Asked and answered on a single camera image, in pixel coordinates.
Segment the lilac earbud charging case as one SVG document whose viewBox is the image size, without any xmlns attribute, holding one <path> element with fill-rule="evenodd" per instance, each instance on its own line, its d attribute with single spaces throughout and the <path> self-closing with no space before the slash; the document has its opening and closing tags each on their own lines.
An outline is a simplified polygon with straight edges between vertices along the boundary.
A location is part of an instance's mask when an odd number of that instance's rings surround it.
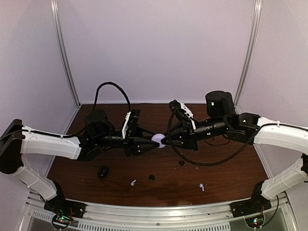
<svg viewBox="0 0 308 231">
<path fill-rule="evenodd" d="M 162 144 L 162 140 L 165 138 L 166 136 L 164 134 L 161 133 L 157 133 L 155 135 L 152 136 L 151 140 L 158 143 L 159 144 L 159 149 L 164 148 L 166 145 Z"/>
</svg>

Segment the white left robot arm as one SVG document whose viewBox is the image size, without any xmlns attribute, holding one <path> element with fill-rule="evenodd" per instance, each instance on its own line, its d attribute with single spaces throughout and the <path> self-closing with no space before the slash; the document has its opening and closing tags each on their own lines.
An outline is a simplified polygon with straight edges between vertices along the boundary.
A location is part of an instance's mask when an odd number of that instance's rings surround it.
<svg viewBox="0 0 308 231">
<path fill-rule="evenodd" d="M 126 114 L 122 128 L 115 129 L 104 110 L 93 110 L 84 118 L 85 128 L 78 135 L 60 135 L 34 130 L 23 126 L 15 119 L 0 138 L 0 171 L 14 175 L 27 187 L 38 192 L 59 214 L 69 210 L 61 187 L 41 176 L 22 160 L 24 154 L 43 154 L 65 157 L 78 161 L 91 161 L 103 148 L 123 148 L 125 155 L 138 156 L 162 147 L 163 135 L 141 127 L 138 123 L 140 111 Z"/>
</svg>

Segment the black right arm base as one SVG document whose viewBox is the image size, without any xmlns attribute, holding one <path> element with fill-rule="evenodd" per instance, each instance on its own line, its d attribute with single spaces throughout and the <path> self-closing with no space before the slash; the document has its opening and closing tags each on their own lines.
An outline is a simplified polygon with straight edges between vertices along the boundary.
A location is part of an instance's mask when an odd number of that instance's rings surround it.
<svg viewBox="0 0 308 231">
<path fill-rule="evenodd" d="M 261 183 L 258 183 L 254 186 L 250 199 L 233 202 L 230 204 L 230 208 L 233 217 L 237 218 L 271 209 L 271 203 L 261 195 Z"/>
</svg>

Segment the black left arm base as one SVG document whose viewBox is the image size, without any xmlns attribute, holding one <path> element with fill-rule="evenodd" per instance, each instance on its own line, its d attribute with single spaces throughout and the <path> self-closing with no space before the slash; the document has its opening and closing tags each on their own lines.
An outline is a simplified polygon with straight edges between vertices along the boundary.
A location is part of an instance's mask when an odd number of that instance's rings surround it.
<svg viewBox="0 0 308 231">
<path fill-rule="evenodd" d="M 44 209 L 52 211 L 58 215 L 65 215 L 73 218 L 83 218 L 85 212 L 85 204 L 72 200 L 67 200 L 64 196 L 61 186 L 57 182 L 53 182 L 56 188 L 56 196 L 50 200 L 44 201 Z"/>
</svg>

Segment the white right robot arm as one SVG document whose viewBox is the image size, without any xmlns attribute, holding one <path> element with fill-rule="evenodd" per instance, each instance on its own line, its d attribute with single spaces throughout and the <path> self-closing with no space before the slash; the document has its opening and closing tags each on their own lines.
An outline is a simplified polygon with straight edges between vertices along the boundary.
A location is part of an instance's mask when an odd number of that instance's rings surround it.
<svg viewBox="0 0 308 231">
<path fill-rule="evenodd" d="M 191 110 L 176 100 L 169 103 L 172 112 L 162 145 L 173 149 L 197 150 L 198 141 L 226 136 L 231 141 L 265 144 L 299 151 L 301 157 L 290 167 L 269 180 L 258 184 L 247 209 L 257 212 L 278 194 L 308 180 L 308 129 L 269 120 L 251 113 L 237 114 L 229 92 L 216 90 L 205 95 L 209 119 L 196 121 Z"/>
</svg>

